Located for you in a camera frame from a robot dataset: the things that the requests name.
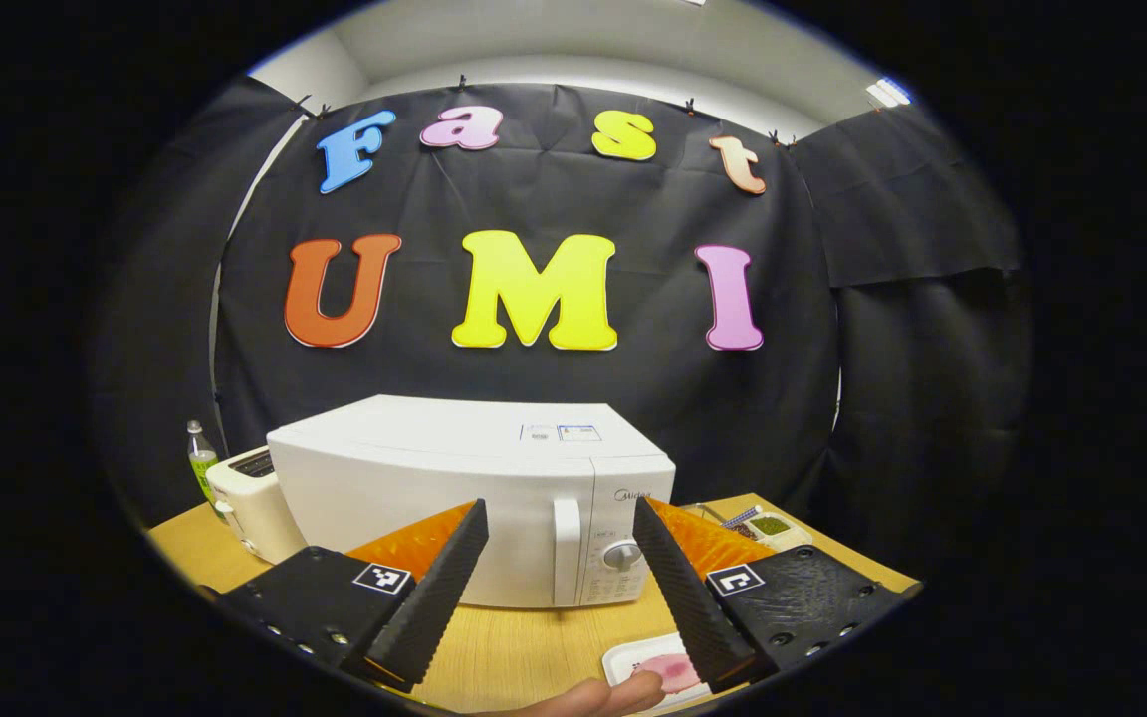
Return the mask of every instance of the green food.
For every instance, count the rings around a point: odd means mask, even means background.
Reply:
[[[774,536],[782,531],[790,530],[790,525],[779,521],[778,517],[752,517],[751,525],[759,528],[765,535]]]

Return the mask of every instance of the colorful letter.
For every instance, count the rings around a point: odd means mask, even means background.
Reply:
[[[319,141],[318,149],[327,151],[327,180],[321,182],[321,194],[331,193],[368,172],[374,161],[360,158],[360,151],[366,150],[369,155],[379,151],[383,142],[379,127],[395,122],[396,114],[384,109]]]
[[[657,142],[649,137],[653,122],[643,115],[632,115],[619,109],[602,110],[595,117],[592,145],[606,157],[622,157],[642,162],[657,151]]]
[[[497,145],[498,125],[502,123],[502,114],[498,109],[451,108],[444,110],[437,118],[445,122],[429,125],[419,140],[429,147],[460,146],[463,149],[486,149]]]
[[[401,248],[401,239],[392,233],[373,233],[351,242],[360,258],[351,305],[342,317],[321,312],[321,283],[327,278],[327,264],[336,257],[341,244],[333,239],[305,241],[290,250],[290,288],[286,291],[286,330],[304,345],[338,349],[366,335],[379,313],[383,291],[383,272],[388,257]]]
[[[463,322],[450,335],[455,345],[502,345],[507,329],[496,320],[500,299],[524,345],[538,340],[556,301],[560,318],[547,332],[555,349],[608,351],[618,344],[604,298],[606,266],[617,250],[614,242],[586,233],[565,237],[543,273],[509,231],[469,233],[463,249],[471,252],[471,286]]]
[[[751,162],[758,162],[755,151],[742,147],[742,141],[736,137],[712,137],[711,147],[720,150],[720,158],[724,159],[724,173],[738,186],[738,189],[750,192],[751,194],[764,194],[767,187],[762,178],[751,174]]]
[[[746,267],[751,256],[732,246],[699,246],[693,251],[711,276],[715,326],[705,332],[711,349],[749,351],[764,344],[764,335],[751,322],[751,299],[746,289]]]

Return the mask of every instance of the ceiling light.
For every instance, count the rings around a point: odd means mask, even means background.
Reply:
[[[910,96],[906,95],[900,87],[894,85],[892,80],[889,80],[889,78],[880,79],[880,81],[874,83],[874,85],[883,87],[884,92],[892,95],[892,99],[900,102],[902,104],[910,104]]]
[[[887,108],[896,108],[897,104],[900,104],[900,102],[896,101],[895,96],[888,94],[887,92],[883,91],[883,87],[880,87],[877,85],[872,85],[866,87],[865,92],[869,92],[869,94],[873,94],[874,99],[882,102],[884,106],[887,106]]]

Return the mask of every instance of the ceiling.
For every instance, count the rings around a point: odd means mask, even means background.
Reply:
[[[591,55],[693,72],[822,124],[871,109],[879,73],[748,0],[387,0],[341,20],[338,40],[374,83],[509,55]]]

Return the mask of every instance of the wall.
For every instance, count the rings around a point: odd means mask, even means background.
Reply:
[[[658,64],[574,55],[523,55],[443,64],[376,81],[365,87],[360,99],[369,100],[388,94],[429,89],[429,87],[455,86],[460,73],[468,77],[468,83],[478,85],[533,81],[545,85],[596,87],[596,89],[640,94],[681,106],[692,96],[695,99],[693,106],[702,112],[725,118],[729,123],[736,123],[765,135],[777,128],[778,137],[782,140],[790,140],[790,135],[803,138],[824,126],[799,110],[766,100],[765,96],[732,86],[727,81]]]
[[[352,104],[367,85],[357,61],[330,28],[282,49],[247,73],[291,100],[312,94],[304,106],[313,112],[322,103],[331,108]]]

